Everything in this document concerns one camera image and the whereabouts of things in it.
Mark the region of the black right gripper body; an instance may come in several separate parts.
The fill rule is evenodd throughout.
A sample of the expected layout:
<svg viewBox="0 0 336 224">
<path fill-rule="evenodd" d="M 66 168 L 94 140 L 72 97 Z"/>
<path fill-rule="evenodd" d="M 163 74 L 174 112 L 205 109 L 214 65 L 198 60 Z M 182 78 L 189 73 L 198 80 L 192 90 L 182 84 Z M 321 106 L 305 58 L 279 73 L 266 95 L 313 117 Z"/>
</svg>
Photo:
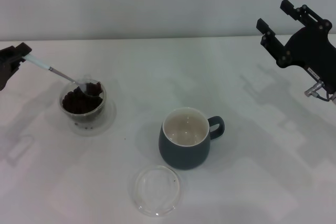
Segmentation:
<svg viewBox="0 0 336 224">
<path fill-rule="evenodd" d="M 323 26 L 304 27 L 286 43 L 287 66 L 298 66 L 316 81 L 324 83 L 329 94 L 335 93 L 335 47 Z"/>
</svg>

